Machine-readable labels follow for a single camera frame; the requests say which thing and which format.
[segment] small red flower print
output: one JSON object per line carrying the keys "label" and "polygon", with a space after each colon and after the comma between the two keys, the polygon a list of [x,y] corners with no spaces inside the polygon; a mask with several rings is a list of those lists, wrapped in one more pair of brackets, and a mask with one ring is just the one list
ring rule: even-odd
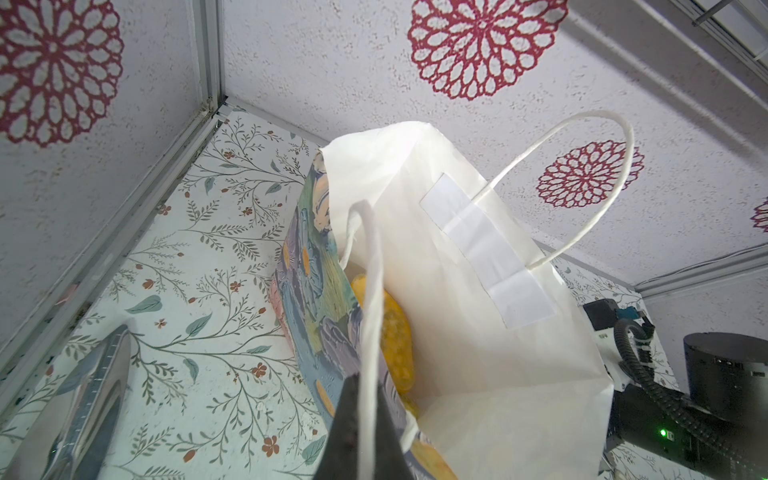
{"label": "small red flower print", "polygon": [[[538,196],[556,207],[586,207],[599,204],[613,190],[621,172],[626,144],[592,142],[558,157],[538,178]],[[634,150],[633,162],[624,188],[645,168],[644,155]]]}
{"label": "small red flower print", "polygon": [[760,228],[763,232],[768,233],[768,198],[755,207],[755,216],[751,217],[750,220],[754,220],[755,228]]}
{"label": "small red flower print", "polygon": [[106,116],[123,73],[112,2],[0,4],[0,131],[68,143]]}
{"label": "small red flower print", "polygon": [[250,372],[253,373],[256,378],[261,378],[266,375],[266,365],[264,365],[262,362],[259,362],[259,364],[254,366]]}
{"label": "small red flower print", "polygon": [[266,452],[267,457],[271,457],[274,453],[277,455],[280,453],[280,447],[277,445],[277,437],[272,435],[272,438],[266,437],[264,439],[264,445],[261,446],[261,451]]}
{"label": "small red flower print", "polygon": [[417,0],[411,59],[432,90],[472,100],[514,85],[554,45],[566,0]]}

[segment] yellow object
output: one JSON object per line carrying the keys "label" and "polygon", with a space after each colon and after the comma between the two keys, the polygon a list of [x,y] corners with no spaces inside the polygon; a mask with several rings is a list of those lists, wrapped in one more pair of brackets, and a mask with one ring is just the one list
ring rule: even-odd
{"label": "yellow object", "polygon": [[435,477],[435,480],[458,480],[451,467],[429,443],[422,442],[418,438],[414,439],[411,444],[411,453],[416,461]]}
{"label": "yellow object", "polygon": [[317,393],[318,395],[320,395],[320,399],[323,401],[323,405],[326,406],[326,410],[328,410],[328,413],[330,413],[332,417],[335,417],[336,408],[331,403],[331,399],[328,398],[328,394],[326,393],[326,390],[323,388],[323,385],[320,383],[319,380],[315,380],[315,386],[317,387]]}
{"label": "yellow object", "polygon": [[[358,303],[363,306],[366,299],[366,276],[362,274],[356,276],[351,285]],[[395,388],[400,395],[408,393],[415,382],[411,326],[406,313],[386,290],[384,290],[381,348]]]}
{"label": "yellow object", "polygon": [[417,419],[419,417],[419,406],[416,405],[416,402],[411,400],[411,397],[406,394],[400,394],[400,400],[402,401],[402,406],[411,412],[411,415]]}

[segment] green leaf print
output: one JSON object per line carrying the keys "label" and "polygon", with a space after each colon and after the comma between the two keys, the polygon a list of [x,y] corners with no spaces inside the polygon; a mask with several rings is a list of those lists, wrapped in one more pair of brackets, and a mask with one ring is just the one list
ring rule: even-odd
{"label": "green leaf print", "polygon": [[163,308],[163,303],[160,301],[160,297],[157,295],[150,295],[131,308],[125,309],[125,311],[128,313],[147,313],[157,312],[161,308]]}
{"label": "green leaf print", "polygon": [[210,316],[214,313],[208,313],[206,316],[202,316],[199,319],[195,320],[194,322],[190,323],[187,326],[187,335],[189,336],[196,336],[200,331],[205,328],[206,324],[208,323],[208,320],[210,320]]}
{"label": "green leaf print", "polygon": [[312,465],[315,460],[317,460],[317,456],[320,455],[320,452],[323,450],[323,445],[325,444],[326,436],[323,435],[319,439],[307,445],[303,452],[301,452],[301,458],[304,458],[304,463],[307,465]]}
{"label": "green leaf print", "polygon": [[192,377],[192,383],[197,381],[197,374],[200,372],[200,367],[197,366],[197,362],[192,359],[184,359],[182,362],[190,370],[190,376]]}
{"label": "green leaf print", "polygon": [[262,346],[258,346],[258,347],[256,347],[256,348],[252,348],[252,349],[250,349],[250,350],[247,350],[247,352],[248,352],[248,353],[253,353],[253,354],[256,354],[256,355],[257,355],[257,354],[259,354],[259,353],[264,353],[264,352],[266,352],[266,351],[267,351],[267,350],[269,350],[270,348],[272,348],[272,346],[271,346],[271,345],[262,345]]}

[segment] white paper bag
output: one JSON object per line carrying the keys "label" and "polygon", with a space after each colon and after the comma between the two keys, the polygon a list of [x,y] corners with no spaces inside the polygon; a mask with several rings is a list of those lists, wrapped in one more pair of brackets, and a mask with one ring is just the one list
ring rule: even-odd
{"label": "white paper bag", "polygon": [[[595,115],[617,118],[579,117]],[[598,472],[613,387],[591,324],[549,263],[526,268],[543,255],[492,190],[565,124],[490,185],[429,124],[349,134],[322,149],[339,252],[349,208],[373,207],[384,285],[411,323],[419,426],[459,478]],[[630,161],[634,139],[623,126]],[[366,265],[365,232],[352,230],[350,261]]]}

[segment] white wall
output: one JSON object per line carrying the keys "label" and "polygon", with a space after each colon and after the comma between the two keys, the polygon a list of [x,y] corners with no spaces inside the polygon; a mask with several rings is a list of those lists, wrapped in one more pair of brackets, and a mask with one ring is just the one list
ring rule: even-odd
{"label": "white wall", "polygon": [[683,296],[646,300],[661,345],[680,389],[688,391],[683,338],[689,333],[728,332],[768,340],[768,273],[718,283]]}
{"label": "white wall", "polygon": [[[77,12],[72,15],[72,25],[94,21],[85,16],[98,8],[82,0],[70,3],[86,6],[81,17]],[[7,20],[14,11],[4,5],[0,8]],[[71,143],[45,147],[34,140],[13,143],[7,126],[0,128],[0,338],[32,311],[200,105],[187,2],[120,0],[114,2],[114,10],[124,47],[118,55],[122,72],[117,94],[106,116],[93,122],[89,132],[76,134]],[[36,15],[41,16],[39,28],[45,28],[44,14],[38,10]],[[53,11],[54,25],[65,20],[62,15],[66,16],[61,10]],[[112,28],[109,33],[117,32]],[[20,47],[9,53],[12,43],[3,40],[0,55],[10,60],[0,58],[0,86],[8,81],[4,74],[20,74],[12,70],[13,55]],[[5,95],[0,97],[0,120],[7,120],[12,100],[3,90],[0,87]]]}

